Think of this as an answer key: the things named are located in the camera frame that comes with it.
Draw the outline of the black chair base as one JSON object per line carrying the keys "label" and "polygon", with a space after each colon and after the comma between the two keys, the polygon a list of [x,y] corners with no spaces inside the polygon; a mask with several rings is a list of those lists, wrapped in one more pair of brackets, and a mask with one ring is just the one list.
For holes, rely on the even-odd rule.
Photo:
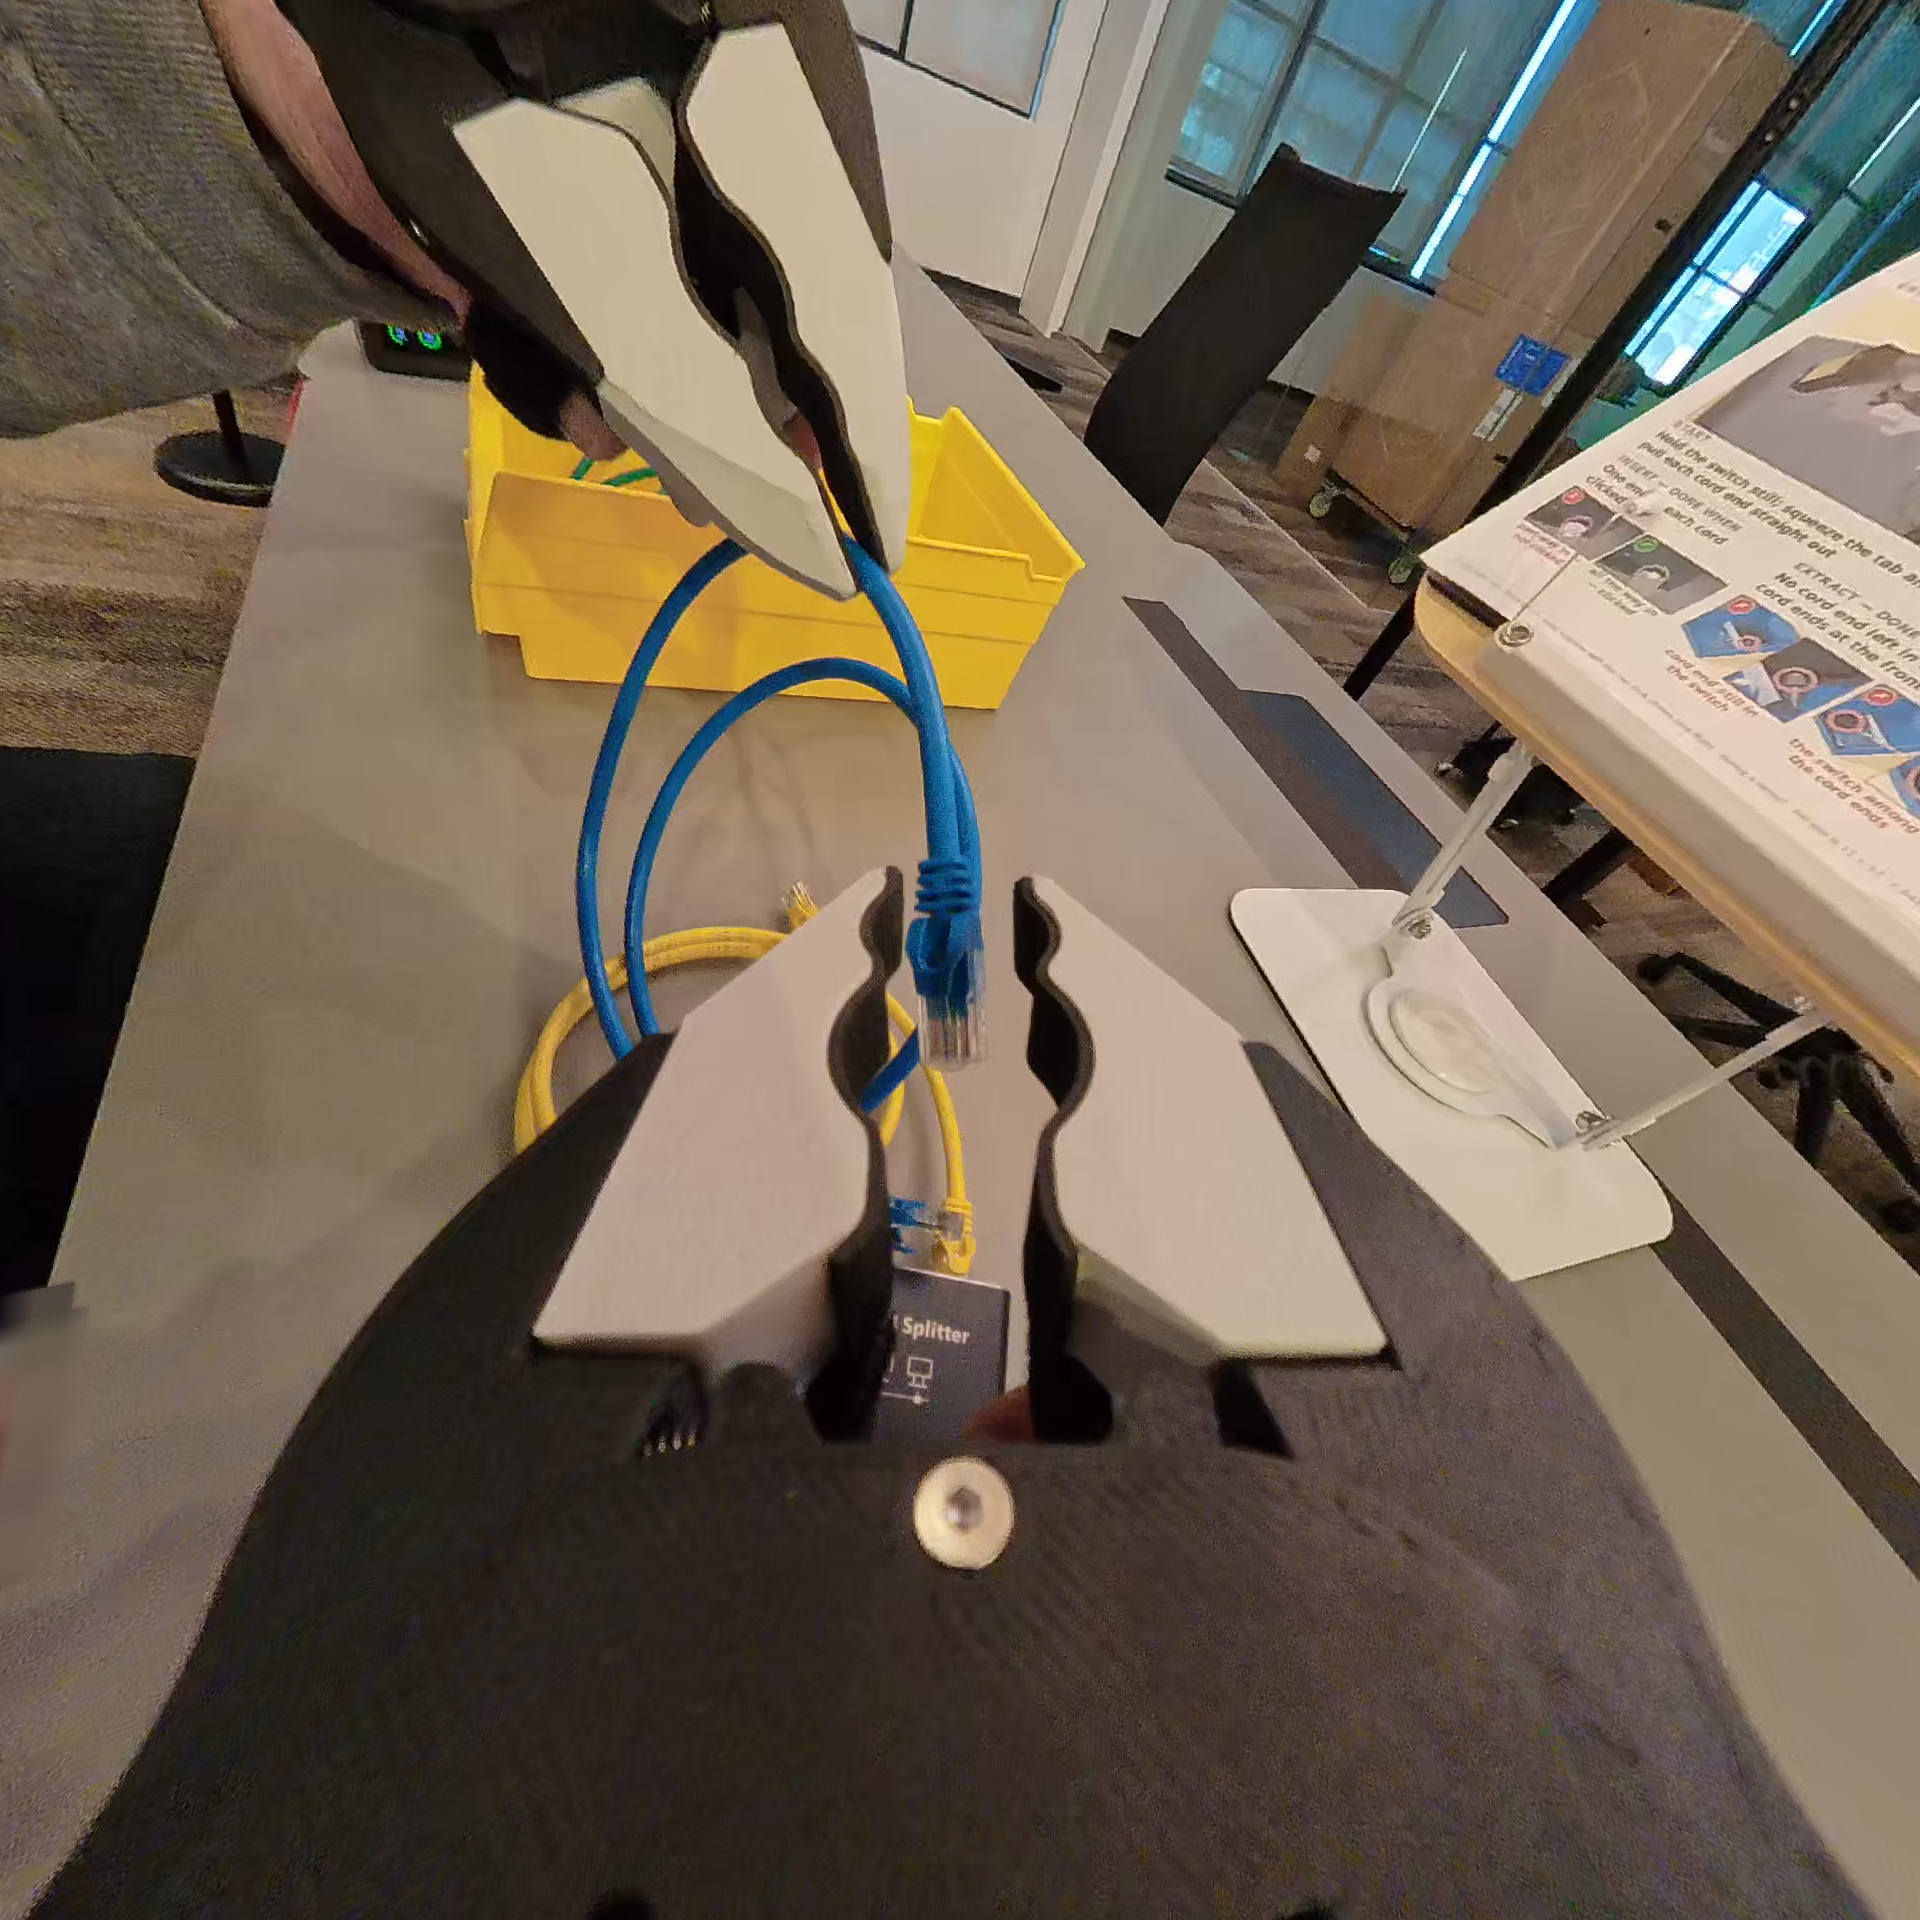
{"label": "black chair base", "polygon": [[[1796,1002],[1692,958],[1634,958],[1639,985],[1700,985],[1713,1009],[1661,1009],[1709,1064],[1751,1054],[1796,1021]],[[1751,1064],[1742,1087],[1781,1094],[1781,1135],[1823,1171],[1888,1244],[1920,1244],[1920,1120],[1897,1115],[1897,1072],[1869,1064],[1847,1025],[1813,1025],[1781,1054]]]}

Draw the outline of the yellow plastic bin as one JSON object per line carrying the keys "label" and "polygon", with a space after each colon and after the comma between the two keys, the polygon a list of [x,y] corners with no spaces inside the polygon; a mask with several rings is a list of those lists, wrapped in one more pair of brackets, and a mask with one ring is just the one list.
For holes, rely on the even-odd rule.
{"label": "yellow plastic bin", "polygon": [[[1073,534],[957,419],[910,419],[910,562],[896,602],[938,652],[942,709],[997,716],[1077,581]],[[515,633],[526,679],[611,691],[709,526],[661,487],[575,464],[467,376],[467,602]],[[873,602],[830,602],[762,562],[726,562],[670,626],[652,691],[748,691],[782,659],[896,659]]]}

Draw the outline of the person's left forearm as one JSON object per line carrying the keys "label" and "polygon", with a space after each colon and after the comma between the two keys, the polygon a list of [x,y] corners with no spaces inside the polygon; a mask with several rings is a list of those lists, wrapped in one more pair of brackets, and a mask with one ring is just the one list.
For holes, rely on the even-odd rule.
{"label": "person's left forearm", "polygon": [[281,198],[193,0],[0,12],[11,441],[275,386],[333,321],[381,321],[372,278]]}

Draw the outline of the document stand with white base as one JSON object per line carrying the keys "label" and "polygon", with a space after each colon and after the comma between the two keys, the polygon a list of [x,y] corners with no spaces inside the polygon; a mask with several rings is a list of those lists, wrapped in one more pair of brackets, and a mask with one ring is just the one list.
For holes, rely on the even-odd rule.
{"label": "document stand with white base", "polygon": [[[1235,932],[1342,1115],[1514,1276],[1562,1276],[1673,1233],[1634,1135],[1730,1072],[1847,1025],[1920,1064],[1920,828],[1869,796],[1813,723],[1758,723],[1730,679],[1657,633],[1599,562],[1547,565],[1484,633],[1426,633],[1514,755],[1403,890],[1268,885]],[[1550,761],[1713,927],[1765,943],[1796,1021],[1639,1115],[1605,1115],[1484,958],[1445,927],[1445,885],[1523,769]]]}

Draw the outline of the person's left hand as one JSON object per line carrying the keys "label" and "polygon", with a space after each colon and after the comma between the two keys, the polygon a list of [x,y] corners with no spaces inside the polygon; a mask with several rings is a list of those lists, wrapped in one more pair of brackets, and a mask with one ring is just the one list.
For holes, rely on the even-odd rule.
{"label": "person's left hand", "polygon": [[218,77],[244,109],[254,154],[275,158],[281,198],[323,225],[333,255],[345,255],[372,278],[381,321],[401,307],[428,307],[455,321],[467,353],[487,368],[490,402],[575,441],[575,456],[622,456],[625,441],[604,422],[594,389],[571,353],[550,353],[515,314],[490,295],[467,295],[412,225],[381,204],[369,182],[345,116],[303,54],[303,35],[275,0],[206,0]]}

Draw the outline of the printed instruction sheet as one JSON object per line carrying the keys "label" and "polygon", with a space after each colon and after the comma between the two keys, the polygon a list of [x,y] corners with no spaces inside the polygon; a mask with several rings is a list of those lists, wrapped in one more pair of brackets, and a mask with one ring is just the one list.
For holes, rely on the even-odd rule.
{"label": "printed instruction sheet", "polygon": [[1426,548],[1415,643],[1823,1009],[1920,1044],[1920,260]]}

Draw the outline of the large cardboard box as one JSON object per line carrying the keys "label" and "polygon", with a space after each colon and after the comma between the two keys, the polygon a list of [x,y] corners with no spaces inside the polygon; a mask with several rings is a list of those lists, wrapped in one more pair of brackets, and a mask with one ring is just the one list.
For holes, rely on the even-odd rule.
{"label": "large cardboard box", "polygon": [[1439,295],[1362,307],[1275,487],[1304,522],[1388,534],[1375,602],[1467,526],[1781,77],[1781,35],[1751,12],[1605,0],[1462,224]]}

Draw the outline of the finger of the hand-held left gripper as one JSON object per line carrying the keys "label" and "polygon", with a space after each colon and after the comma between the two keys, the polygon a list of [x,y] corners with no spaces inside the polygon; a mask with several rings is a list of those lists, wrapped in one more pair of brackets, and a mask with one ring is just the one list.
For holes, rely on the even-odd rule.
{"label": "finger of the hand-held left gripper", "polygon": [[910,548],[910,376],[893,288],[893,204],[845,16],[701,16],[670,102],[683,260],[701,321],[748,368],[753,476],[719,499],[726,534],[786,581],[845,581]]}
{"label": "finger of the hand-held left gripper", "polygon": [[594,84],[575,102],[479,109],[446,136],[575,321],[611,436],[652,456],[687,522],[726,526],[719,499],[736,496],[748,511],[775,499],[786,534],[801,511],[753,476],[762,436],[748,422],[748,368],[701,321],[683,260],[670,182],[652,168],[661,102],[641,102],[641,84]]}

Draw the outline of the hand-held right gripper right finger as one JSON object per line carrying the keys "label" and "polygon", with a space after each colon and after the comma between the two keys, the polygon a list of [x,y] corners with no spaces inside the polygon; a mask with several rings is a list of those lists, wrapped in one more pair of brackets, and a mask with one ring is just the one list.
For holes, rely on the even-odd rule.
{"label": "hand-held right gripper right finger", "polygon": [[1283,1131],[1275,1054],[1052,873],[1011,890],[1025,1072],[1025,1417],[1105,1442],[1121,1401],[1275,1361],[1388,1361],[1388,1320]]}

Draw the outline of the black metal pole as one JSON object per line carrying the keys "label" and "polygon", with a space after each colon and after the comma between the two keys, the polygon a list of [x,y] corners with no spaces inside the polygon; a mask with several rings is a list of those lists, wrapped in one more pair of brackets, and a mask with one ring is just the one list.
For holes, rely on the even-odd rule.
{"label": "black metal pole", "polygon": [[[1657,402],[1713,376],[1730,348],[1765,340],[1775,321],[1799,321],[1835,288],[1920,246],[1920,12],[1915,0],[1730,0],[1730,12],[1781,35],[1796,61],[1781,91],[1758,109],[1742,154],[1713,168],[1700,216],[1599,334],[1589,368],[1550,389],[1550,411],[1535,419],[1535,436],[1484,487],[1474,511],[1562,464],[1571,449],[1599,449],[1616,422],[1639,422]],[[1413,586],[1388,633],[1362,652],[1354,691],[1370,691],[1394,659],[1413,626]]]}

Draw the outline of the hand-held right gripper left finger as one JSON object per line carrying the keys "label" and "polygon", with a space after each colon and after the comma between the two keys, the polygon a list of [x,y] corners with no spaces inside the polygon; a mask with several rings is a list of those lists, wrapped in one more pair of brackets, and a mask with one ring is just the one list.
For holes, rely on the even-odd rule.
{"label": "hand-held right gripper left finger", "polygon": [[858,1094],[893,1064],[893,972],[896,865],[867,865],[661,1032],[534,1304],[547,1351],[782,1370],[827,1435],[873,1425],[893,1193]]}

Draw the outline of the black round post base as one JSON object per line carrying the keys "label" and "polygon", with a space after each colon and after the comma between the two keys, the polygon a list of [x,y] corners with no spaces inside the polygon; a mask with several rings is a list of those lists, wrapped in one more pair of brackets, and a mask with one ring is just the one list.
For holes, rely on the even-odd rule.
{"label": "black round post base", "polygon": [[150,441],[150,476],[166,496],[218,499],[218,511],[275,511],[286,441],[281,436],[244,436],[240,402],[209,389],[209,422],[206,436],[166,436]]}

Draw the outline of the dark blue ethernet splitter box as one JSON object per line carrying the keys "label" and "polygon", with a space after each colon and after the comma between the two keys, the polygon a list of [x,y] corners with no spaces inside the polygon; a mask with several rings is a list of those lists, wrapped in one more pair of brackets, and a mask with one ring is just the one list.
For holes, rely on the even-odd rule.
{"label": "dark blue ethernet splitter box", "polygon": [[873,1382],[873,1442],[957,1442],[999,1401],[1011,1292],[893,1266],[893,1370]]}

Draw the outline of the black office chair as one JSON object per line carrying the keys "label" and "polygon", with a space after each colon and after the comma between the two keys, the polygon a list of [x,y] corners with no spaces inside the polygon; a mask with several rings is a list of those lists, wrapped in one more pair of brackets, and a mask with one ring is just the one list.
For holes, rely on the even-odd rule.
{"label": "black office chair", "polygon": [[1077,441],[1153,526],[1394,216],[1403,183],[1304,168],[1283,147],[1194,270],[1121,348]]}

